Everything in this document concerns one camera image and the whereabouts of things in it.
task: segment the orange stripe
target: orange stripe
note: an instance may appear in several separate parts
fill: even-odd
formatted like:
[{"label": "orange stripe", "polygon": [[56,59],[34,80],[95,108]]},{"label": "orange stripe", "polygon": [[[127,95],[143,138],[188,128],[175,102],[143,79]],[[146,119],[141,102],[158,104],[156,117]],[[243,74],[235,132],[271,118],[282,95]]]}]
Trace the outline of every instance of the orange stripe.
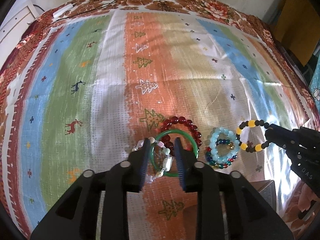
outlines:
[{"label": "orange stripe", "polygon": [[294,94],[292,84],[290,84],[284,74],[281,72],[280,67],[276,65],[276,63],[272,60],[271,56],[264,50],[262,45],[251,37],[247,36],[247,39],[252,43],[252,45],[256,48],[256,50],[263,56],[264,60],[268,63],[269,67],[273,71],[273,73],[277,76],[278,80],[281,82],[281,87],[286,94],[288,100],[291,102],[292,111],[294,114],[295,122],[298,126],[301,126],[306,123],[308,118],[306,119],[306,114],[301,108],[301,102],[297,99]]},{"label": "orange stripe", "polygon": [[[146,35],[139,37],[137,34],[136,37],[135,32],[146,33]],[[136,53],[136,50],[132,49],[136,44],[148,45],[149,47]],[[152,62],[146,67],[138,68],[138,64],[133,63],[137,61],[138,57],[151,59]],[[172,91],[181,90],[181,84],[170,54],[170,48],[162,36],[160,24],[156,21],[156,14],[127,14],[124,67],[127,84],[125,95],[130,116],[128,126],[135,141],[132,143],[159,133],[159,129],[155,129],[155,127],[148,131],[146,123],[141,122],[141,118],[145,117],[145,109],[150,112],[154,110],[157,114],[162,114],[165,117],[188,116],[188,108],[183,97],[172,93]],[[158,87],[150,93],[146,92],[142,95],[142,90],[136,88],[140,85],[140,80],[144,82],[149,80],[151,83],[156,83]],[[179,186],[178,178],[162,177],[156,179],[152,184],[146,184],[143,189],[143,198],[146,203],[148,221],[153,224],[154,239],[159,239],[159,236],[165,236],[166,240],[186,238],[182,211],[177,210],[177,214],[174,214],[176,216],[172,215],[170,220],[166,220],[165,214],[159,214],[159,211],[164,209],[165,202],[163,201],[168,203],[174,201],[177,204],[182,202],[185,208],[196,204],[196,195],[185,194]]]}]

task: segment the bracelet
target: bracelet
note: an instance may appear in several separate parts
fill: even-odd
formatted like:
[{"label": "bracelet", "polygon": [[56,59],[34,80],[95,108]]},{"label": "bracelet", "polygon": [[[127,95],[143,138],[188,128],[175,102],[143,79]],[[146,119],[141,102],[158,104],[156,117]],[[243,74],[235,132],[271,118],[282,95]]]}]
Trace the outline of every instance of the bracelet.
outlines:
[{"label": "bracelet", "polygon": [[[162,138],[163,136],[165,135],[168,135],[170,133],[178,133],[184,137],[186,137],[188,139],[188,141],[192,144],[192,147],[193,147],[193,153],[195,154],[196,158],[198,158],[198,147],[197,147],[197,144],[195,142],[195,140],[186,132],[184,131],[181,131],[181,130],[178,130],[178,129],[174,129],[174,130],[166,130],[160,134],[158,134],[155,138],[155,140],[159,140],[160,138]],[[154,161],[154,152],[155,150],[155,144],[152,144],[151,145],[151,151],[150,151],[150,159],[151,159],[151,163],[153,165],[153,167],[156,169],[157,171],[157,174],[156,174],[156,177],[159,178],[159,177],[162,177],[163,175],[164,176],[168,176],[168,177],[178,177],[178,174],[177,173],[168,173],[167,171],[164,171],[163,169],[160,169],[155,161]]]},{"label": "bracelet", "polygon": [[241,125],[239,125],[239,127],[237,127],[236,129],[236,138],[239,141],[239,146],[241,149],[243,149],[246,152],[259,152],[262,149],[267,148],[270,145],[269,141],[266,141],[264,143],[259,143],[256,146],[252,147],[252,146],[248,146],[246,143],[243,143],[242,141],[240,141],[240,134],[242,133],[242,129],[245,127],[256,127],[256,126],[264,126],[264,128],[268,129],[269,128],[269,123],[264,122],[263,120],[250,120],[250,121],[246,121],[246,122],[242,122]]},{"label": "bracelet", "polygon": [[[220,134],[224,134],[228,139],[218,139]],[[218,149],[216,148],[219,144],[227,144],[230,146],[230,152],[225,156],[218,155]],[[239,141],[236,139],[233,131],[228,130],[224,127],[220,127],[214,130],[210,139],[210,145],[207,147],[206,160],[211,166],[218,166],[219,169],[227,168],[237,158],[239,151]]]},{"label": "bracelet", "polygon": [[[201,138],[201,133],[198,131],[198,127],[193,124],[193,121],[188,119],[186,120],[184,116],[180,116],[179,118],[176,116],[171,117],[170,119],[166,119],[163,121],[163,125],[160,129],[160,132],[165,132],[169,130],[173,124],[183,124],[186,127],[188,127],[189,131],[191,132],[193,138],[195,139],[195,142],[197,144],[197,147],[200,147],[202,145],[202,141],[200,140]],[[169,135],[163,136],[160,141],[165,143],[165,146],[169,148],[172,152],[172,155],[174,156],[173,153],[173,143],[170,141],[171,138]]]},{"label": "bracelet", "polygon": [[[160,148],[162,148],[162,153],[166,156],[162,163],[162,169],[161,171],[158,171],[156,174],[156,178],[162,177],[165,171],[169,171],[172,166],[172,156],[170,156],[170,149],[166,148],[164,146],[164,143],[162,141],[158,141],[153,137],[148,138],[150,140],[151,145],[153,145],[153,148],[155,145],[158,145]],[[139,148],[143,147],[144,140],[138,141],[137,145],[132,148],[131,152],[137,151]]]}]

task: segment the green jade bangle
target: green jade bangle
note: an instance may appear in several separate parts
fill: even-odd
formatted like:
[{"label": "green jade bangle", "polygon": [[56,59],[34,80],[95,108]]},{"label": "green jade bangle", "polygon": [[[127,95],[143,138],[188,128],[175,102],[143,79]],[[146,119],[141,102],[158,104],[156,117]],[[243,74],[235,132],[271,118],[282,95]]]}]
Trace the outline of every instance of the green jade bangle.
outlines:
[{"label": "green jade bangle", "polygon": [[[198,146],[197,146],[196,141],[192,138],[191,135],[189,135],[188,133],[186,133],[186,132],[184,132],[182,130],[179,130],[179,129],[167,130],[167,131],[164,131],[164,132],[158,134],[155,137],[155,139],[156,140],[160,140],[163,136],[165,136],[167,134],[171,134],[171,133],[178,133],[178,134],[184,136],[185,138],[187,138],[189,140],[189,142],[192,144],[193,152],[194,152],[196,158],[198,158]],[[151,163],[152,163],[153,167],[156,169],[156,171],[159,171],[161,169],[155,164],[154,156],[153,156],[153,152],[155,150],[155,146],[156,146],[156,144],[152,144],[151,145],[150,159],[151,159]],[[178,177],[178,173],[169,173],[169,172],[165,171],[164,172],[164,176],[167,176],[167,177]]]}]

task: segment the blue stripe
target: blue stripe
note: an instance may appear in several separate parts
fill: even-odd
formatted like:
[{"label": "blue stripe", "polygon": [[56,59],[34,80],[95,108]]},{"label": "blue stripe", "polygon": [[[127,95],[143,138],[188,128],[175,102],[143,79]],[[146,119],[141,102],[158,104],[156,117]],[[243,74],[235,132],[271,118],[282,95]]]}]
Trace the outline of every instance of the blue stripe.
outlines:
[{"label": "blue stripe", "polygon": [[[37,221],[40,221],[47,213],[40,187],[42,162],[41,140],[44,112],[60,66],[61,57],[71,44],[82,24],[83,21],[67,25],[57,36],[55,43],[51,46],[48,55],[35,74],[30,86],[32,90],[28,98],[24,101],[25,114],[23,125],[21,126],[21,140],[19,145],[20,168],[22,171],[20,176],[22,176],[23,202],[33,227],[31,230],[37,226]],[[28,175],[29,169],[32,172],[30,178]]]},{"label": "blue stripe", "polygon": [[219,25],[200,19],[197,19],[197,21],[213,36],[217,43],[223,48],[228,59],[236,67],[237,71],[248,81],[252,90],[254,105],[259,115],[258,117],[267,121],[270,116],[269,112],[272,112],[273,116],[278,120],[275,104],[269,94],[264,90],[264,83],[261,81],[264,80],[264,77],[259,75],[253,63],[254,59],[242,55],[233,41],[223,33]]}]

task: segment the black cable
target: black cable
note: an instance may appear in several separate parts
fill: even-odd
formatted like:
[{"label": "black cable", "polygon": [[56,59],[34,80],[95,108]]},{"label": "black cable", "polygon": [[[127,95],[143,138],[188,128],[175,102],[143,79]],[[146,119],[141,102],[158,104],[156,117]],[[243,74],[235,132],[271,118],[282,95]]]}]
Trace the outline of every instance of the black cable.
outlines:
[{"label": "black cable", "polygon": [[110,3],[106,3],[106,4],[99,5],[99,6],[96,7],[96,8],[93,8],[93,9],[90,9],[90,10],[87,10],[87,11],[84,11],[84,12],[81,12],[81,13],[77,13],[77,14],[74,14],[74,15],[71,15],[71,16],[68,16],[68,17],[64,17],[64,18],[58,19],[58,20],[56,20],[55,22],[58,22],[58,21],[61,21],[61,20],[65,20],[65,19],[69,19],[69,18],[71,18],[71,17],[78,16],[78,15],[81,15],[81,14],[84,14],[84,13],[87,13],[87,12],[92,12],[92,11],[97,10],[97,9],[105,8],[106,6],[108,6],[108,5],[110,5],[110,4],[113,4],[113,3],[116,3],[116,2],[117,2],[117,0],[113,0],[113,1],[110,2]]},{"label": "black cable", "polygon": [[39,5],[33,4],[33,6],[38,7],[39,9],[43,10]]}]

